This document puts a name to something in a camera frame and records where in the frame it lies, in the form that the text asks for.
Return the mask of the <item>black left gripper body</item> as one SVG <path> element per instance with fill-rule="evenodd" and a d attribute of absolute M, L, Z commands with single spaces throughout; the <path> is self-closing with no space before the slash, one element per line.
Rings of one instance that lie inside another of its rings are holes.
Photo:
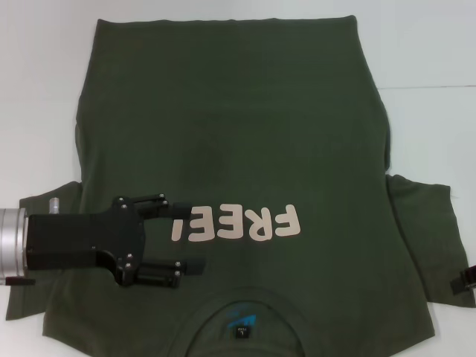
<path fill-rule="evenodd" d="M 105 268 L 116 283 L 131 286 L 143 255 L 144 221 L 129 200 L 101 213 L 29 216 L 30 271 Z"/>

